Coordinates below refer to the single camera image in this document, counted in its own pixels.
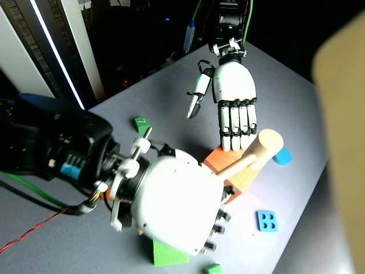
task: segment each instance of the small green block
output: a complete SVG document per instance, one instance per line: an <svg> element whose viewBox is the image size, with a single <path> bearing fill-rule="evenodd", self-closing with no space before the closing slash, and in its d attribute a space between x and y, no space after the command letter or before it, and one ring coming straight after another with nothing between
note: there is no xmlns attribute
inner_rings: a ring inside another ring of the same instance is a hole
<svg viewBox="0 0 365 274"><path fill-rule="evenodd" d="M149 128L147 118L144 116L135 118L135 125L139 134L143 134Z"/></svg>
<svg viewBox="0 0 365 274"><path fill-rule="evenodd" d="M164 267L172 264L189 262L189 255L169 247L159 241L153 241L153 264L155 267Z"/></svg>
<svg viewBox="0 0 365 274"><path fill-rule="evenodd" d="M212 265L204 269L205 274L223 274L223 270L220 264Z"/></svg>

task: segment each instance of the blue label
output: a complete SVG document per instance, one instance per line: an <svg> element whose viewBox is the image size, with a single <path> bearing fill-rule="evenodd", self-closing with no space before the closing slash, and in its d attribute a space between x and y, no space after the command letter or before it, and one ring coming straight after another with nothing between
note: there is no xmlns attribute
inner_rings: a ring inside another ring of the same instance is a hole
<svg viewBox="0 0 365 274"><path fill-rule="evenodd" d="M70 164L63 164L61 167L61 173L75 180L79 178L81 169Z"/></svg>

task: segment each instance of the green cable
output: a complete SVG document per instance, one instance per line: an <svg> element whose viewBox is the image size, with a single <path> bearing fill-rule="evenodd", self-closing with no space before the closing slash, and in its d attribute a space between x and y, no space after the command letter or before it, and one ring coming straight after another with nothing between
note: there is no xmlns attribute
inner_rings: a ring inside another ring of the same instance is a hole
<svg viewBox="0 0 365 274"><path fill-rule="evenodd" d="M195 11L194 11L194 13L193 13L193 18L192 19L195 19L195 15L196 15L196 13L198 12L198 9L199 9L199 7L200 7L200 3L201 3L201 0L199 0L199 3L198 3L198 5L196 6L196 8L195 8Z"/></svg>
<svg viewBox="0 0 365 274"><path fill-rule="evenodd" d="M61 201L51 197L50 195L46 194L40 188L36 187L32 183L30 183L27 180L23 179L22 177L19 177L18 175L14 175L14 174L2 172L2 171L1 171L1 173L3 173L4 175L12 178L14 181L17 181L18 183L22 184L23 186L25 186L28 189L32 190L33 192L38 194L40 197L44 198L45 200L47 200L48 202L50 202L52 204L55 204L56 206L59 206L59 207L62 207L62 208L65 208L65 207L69 206L69 205L66 205L66 204L62 203Z"/></svg>
<svg viewBox="0 0 365 274"><path fill-rule="evenodd" d="M248 16L248 18L247 18L247 24L246 24L246 29L245 29L244 38L242 39L242 45L243 45L243 48L245 48L245 42L246 42L246 36L247 36L247 30L249 29L249 25L250 25L251 14L252 14L252 6L253 6L253 0L251 0L251 1L250 1L250 11L249 11L249 16Z"/></svg>

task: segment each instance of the green cube with number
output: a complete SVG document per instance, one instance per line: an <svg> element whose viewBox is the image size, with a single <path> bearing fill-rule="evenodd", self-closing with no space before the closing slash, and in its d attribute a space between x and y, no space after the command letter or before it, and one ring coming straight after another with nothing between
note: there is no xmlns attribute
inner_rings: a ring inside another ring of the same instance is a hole
<svg viewBox="0 0 365 274"><path fill-rule="evenodd" d="M144 116L135 118L135 125L139 134L144 134L149 128L147 118Z"/></svg>
<svg viewBox="0 0 365 274"><path fill-rule="evenodd" d="M212 265L204 269L205 274L223 274L223 270L220 264Z"/></svg>

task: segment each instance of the blue square with holes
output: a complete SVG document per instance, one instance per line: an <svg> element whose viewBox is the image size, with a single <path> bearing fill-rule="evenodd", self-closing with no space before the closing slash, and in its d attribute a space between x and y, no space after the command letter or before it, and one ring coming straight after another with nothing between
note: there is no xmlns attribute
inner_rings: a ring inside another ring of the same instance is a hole
<svg viewBox="0 0 365 274"><path fill-rule="evenodd" d="M260 231L278 231L278 224L273 211L257 211L257 223Z"/></svg>

